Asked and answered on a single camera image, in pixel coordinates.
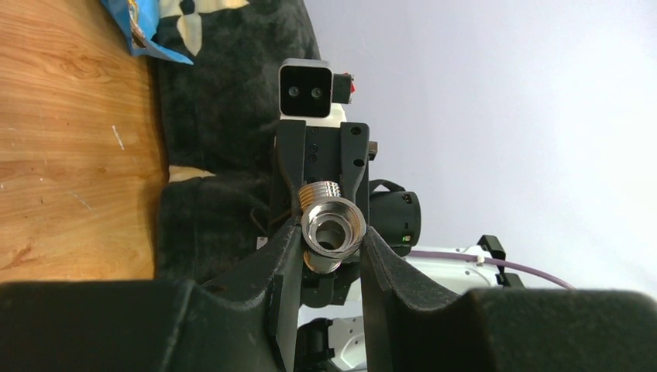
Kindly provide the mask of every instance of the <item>cable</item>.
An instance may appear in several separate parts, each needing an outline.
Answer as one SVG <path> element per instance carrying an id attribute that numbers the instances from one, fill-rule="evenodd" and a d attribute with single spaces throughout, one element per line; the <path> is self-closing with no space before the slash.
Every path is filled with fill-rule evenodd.
<path id="1" fill-rule="evenodd" d="M 260 224 L 260 221 L 258 221 L 258 218 L 254 214 L 254 212 L 258 209 L 258 207 L 252 208 L 251 213 L 249 214 L 249 217 L 251 218 L 251 222 L 260 230 L 265 236 L 267 236 L 267 231 L 265 228 Z"/>
<path id="2" fill-rule="evenodd" d="M 278 223 L 281 219 L 286 219 L 286 218 L 289 217 L 291 214 L 292 214 L 292 210 L 291 210 L 291 209 L 288 209 L 288 210 L 285 211 L 285 213 L 283 213 L 282 215 L 279 215 L 279 216 L 276 217 L 275 219 L 272 219 L 272 220 L 269 222 L 269 224 L 270 224 L 270 225 L 273 225 L 273 224 L 275 224 L 275 223 Z"/>
<path id="3" fill-rule="evenodd" d="M 464 254 L 464 253 L 451 253 L 451 252 L 437 252 L 437 251 L 425 251 L 425 250 L 412 250 L 408 256 L 410 257 L 427 257 L 427 258 L 442 258 L 446 260 L 464 260 L 468 262 L 481 262 L 479 256 L 473 254 Z M 571 284 L 555 277 L 554 275 L 548 274 L 544 271 L 537 270 L 533 267 L 527 267 L 525 265 L 520 265 L 519 263 L 509 262 L 505 260 L 498 260 L 497 258 L 481 257 L 485 264 L 508 267 L 513 270 L 523 271 L 527 274 L 535 275 L 536 277 L 542 277 L 547 281 L 551 281 L 554 284 L 557 284 L 560 287 L 565 289 L 575 289 Z"/>

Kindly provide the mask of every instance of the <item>blue bag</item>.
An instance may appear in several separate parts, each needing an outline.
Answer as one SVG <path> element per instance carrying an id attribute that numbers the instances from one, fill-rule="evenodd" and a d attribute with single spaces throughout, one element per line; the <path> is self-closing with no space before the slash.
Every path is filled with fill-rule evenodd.
<path id="1" fill-rule="evenodd" d="M 159 0 L 101 0 L 128 40 L 133 56 L 143 54 L 163 60 L 194 64 L 189 58 L 152 41 L 160 22 Z"/>

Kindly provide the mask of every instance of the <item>metal pipe fitting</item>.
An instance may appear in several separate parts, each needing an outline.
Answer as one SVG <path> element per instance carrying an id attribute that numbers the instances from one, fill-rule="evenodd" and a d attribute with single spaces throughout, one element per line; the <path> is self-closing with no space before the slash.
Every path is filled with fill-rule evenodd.
<path id="1" fill-rule="evenodd" d="M 333 181 L 319 181 L 306 184 L 299 189 L 299 203 L 301 211 L 305 212 L 306 208 L 314 203 L 317 199 L 327 198 L 330 196 L 342 196 L 340 185 Z"/>
<path id="2" fill-rule="evenodd" d="M 334 196 L 339 192 L 335 182 L 315 182 L 299 191 L 301 230 L 308 244 L 304 261 L 315 273 L 335 271 L 360 248 L 365 236 L 363 213 L 349 200 Z"/>

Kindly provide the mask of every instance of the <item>white wall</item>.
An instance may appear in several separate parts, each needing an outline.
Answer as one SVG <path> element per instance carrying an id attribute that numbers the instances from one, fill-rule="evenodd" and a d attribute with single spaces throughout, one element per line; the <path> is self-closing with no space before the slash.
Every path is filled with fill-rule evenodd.
<path id="1" fill-rule="evenodd" d="M 657 2 L 307 0 L 423 246 L 657 297 Z M 540 280 L 525 278 L 532 285 Z"/>

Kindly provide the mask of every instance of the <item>threaded metal fitting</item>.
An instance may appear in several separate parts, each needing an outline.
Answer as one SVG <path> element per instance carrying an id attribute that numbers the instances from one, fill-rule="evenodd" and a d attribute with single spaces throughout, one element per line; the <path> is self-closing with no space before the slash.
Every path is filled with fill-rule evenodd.
<path id="1" fill-rule="evenodd" d="M 338 184 L 324 181 L 299 191 L 304 210 L 301 230 L 308 244 L 304 261 L 315 273 L 335 271 L 342 260 L 360 248 L 365 236 L 363 213 L 349 200 L 335 195 L 339 192 Z"/>
<path id="2" fill-rule="evenodd" d="M 342 196 L 340 185 L 333 181 L 319 181 L 306 184 L 299 189 L 299 202 L 301 210 L 305 212 L 306 208 L 320 198 L 331 196 Z"/>

